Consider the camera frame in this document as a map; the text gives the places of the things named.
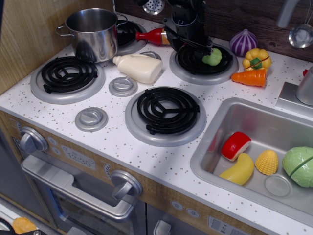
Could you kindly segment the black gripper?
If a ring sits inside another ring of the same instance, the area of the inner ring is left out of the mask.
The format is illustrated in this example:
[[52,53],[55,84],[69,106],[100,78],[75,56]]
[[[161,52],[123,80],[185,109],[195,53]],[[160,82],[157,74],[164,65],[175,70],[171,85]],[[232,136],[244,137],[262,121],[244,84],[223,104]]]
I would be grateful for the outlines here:
[[162,23],[167,33],[167,39],[175,52],[188,44],[199,50],[201,57],[212,54],[213,42],[205,33],[204,22],[198,18],[187,24],[177,24],[171,18],[164,18]]

